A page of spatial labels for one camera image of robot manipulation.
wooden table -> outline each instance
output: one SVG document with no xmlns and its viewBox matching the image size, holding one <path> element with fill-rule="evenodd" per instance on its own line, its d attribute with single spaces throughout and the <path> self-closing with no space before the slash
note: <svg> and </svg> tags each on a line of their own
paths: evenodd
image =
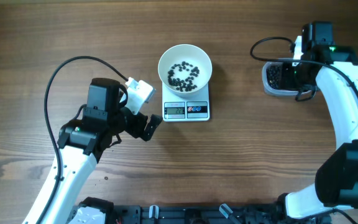
<svg viewBox="0 0 358 224">
<path fill-rule="evenodd" d="M 92 55 L 157 92 L 144 114 L 160 114 L 160 56 L 176 44 L 209 54 L 211 120 L 163 123 L 150 142 L 122 134 L 106 150 L 77 202 L 99 197 L 117 205 L 273 202 L 314 181 L 334 152 L 325 100 L 297 103 L 264 93 L 263 63 L 249 49 L 259 39 L 293 40 L 302 25 L 332 21 L 338 44 L 358 55 L 358 1 L 129 1 L 0 5 L 0 223 L 20 223 L 49 172 L 54 154 L 43 100 L 55 68 Z M 287 57 L 272 42 L 259 55 Z M 94 77 L 108 68 L 82 60 L 58 74 L 50 93 L 55 136 L 86 102 Z M 351 212 L 358 221 L 358 211 Z M 345 222 L 336 215 L 336 223 Z"/>
</svg>

white container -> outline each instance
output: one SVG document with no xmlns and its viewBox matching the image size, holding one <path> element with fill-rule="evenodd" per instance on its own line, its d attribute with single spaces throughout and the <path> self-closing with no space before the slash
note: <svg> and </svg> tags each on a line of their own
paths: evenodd
<svg viewBox="0 0 358 224">
<path fill-rule="evenodd" d="M 267 68 L 271 65 L 281 65 L 282 62 L 266 62 L 264 67 L 262 68 L 262 82 L 264 83 L 265 93 L 272 96 L 296 96 L 298 91 L 291 90 L 276 90 L 272 88 L 267 81 Z"/>
<path fill-rule="evenodd" d="M 186 70 L 179 72 L 178 67 L 175 68 L 175 74 L 172 78 L 185 80 L 190 76 L 191 69 L 198 67 L 200 71 L 198 77 L 194 77 L 194 80 L 192 80 L 193 84 L 197 85 L 197 88 L 188 92 L 176 90 L 176 86 L 171 86 L 168 83 L 168 72 L 172 69 L 171 67 L 175 64 L 181 64 L 183 61 L 188 62 L 193 67 L 186 66 L 186 68 L 190 69 L 188 72 Z M 181 97 L 191 96 L 208 84 L 212 75 L 212 62 L 201 48 L 190 44 L 180 44 L 171 47 L 161 56 L 158 63 L 158 75 L 160 75 L 162 83 L 174 94 Z"/>
</svg>

pile of black beans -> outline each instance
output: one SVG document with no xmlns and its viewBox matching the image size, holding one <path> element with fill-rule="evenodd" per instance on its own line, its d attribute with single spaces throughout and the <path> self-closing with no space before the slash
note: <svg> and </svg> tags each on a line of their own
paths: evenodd
<svg viewBox="0 0 358 224">
<path fill-rule="evenodd" d="M 280 89 L 281 66 L 271 65 L 266 69 L 267 82 L 273 89 Z"/>
<path fill-rule="evenodd" d="M 172 69 L 168 71 L 169 85 L 175 86 L 176 90 L 180 91 L 191 91 L 197 88 L 197 85 L 193 85 L 193 80 L 195 79 L 195 77 L 198 77 L 198 74 L 200 74 L 200 70 L 198 70 L 197 66 L 193 68 L 193 65 L 183 61 L 181 64 L 172 65 L 171 68 Z M 179 72 L 190 71 L 190 76 L 184 80 L 181 80 L 180 78 L 172 78 L 175 74 L 174 69 L 176 68 L 178 68 Z"/>
</svg>

clear container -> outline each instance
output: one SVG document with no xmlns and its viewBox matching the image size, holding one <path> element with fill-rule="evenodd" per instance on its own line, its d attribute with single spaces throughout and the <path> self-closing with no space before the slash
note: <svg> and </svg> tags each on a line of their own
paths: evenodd
<svg viewBox="0 0 358 224">
<path fill-rule="evenodd" d="M 271 65 L 282 65 L 282 62 L 266 62 L 264 67 L 262 68 L 262 82 L 264 83 L 265 93 L 271 96 L 296 96 L 298 91 L 291 91 L 291 90 L 276 90 L 272 88 L 268 81 L 267 81 L 267 72 L 266 70 Z"/>
</svg>

wood grain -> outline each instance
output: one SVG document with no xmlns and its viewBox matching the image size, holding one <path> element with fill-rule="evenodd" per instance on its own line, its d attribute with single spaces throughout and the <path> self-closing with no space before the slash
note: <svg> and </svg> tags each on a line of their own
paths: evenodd
<svg viewBox="0 0 358 224">
<path fill-rule="evenodd" d="M 0 223 L 22 221 L 47 176 L 53 148 L 44 91 L 54 69 L 77 55 L 102 58 L 127 77 L 156 87 L 144 114 L 161 112 L 157 64 L 169 47 L 201 47 L 214 70 L 210 121 L 163 123 L 147 143 L 123 134 L 122 144 L 105 151 L 77 202 L 87 196 L 125 205 L 272 202 L 313 183 L 335 148 L 322 94 L 304 103 L 267 96 L 263 63 L 249 56 L 257 40 L 294 39 L 313 20 L 332 21 L 336 42 L 353 46 L 358 55 L 358 1 L 0 5 Z M 257 51 L 288 56 L 281 42 Z M 49 101 L 55 135 L 86 102 L 94 77 L 118 79 L 87 60 L 58 74 Z M 358 221 L 358 211 L 351 214 Z"/>
</svg>

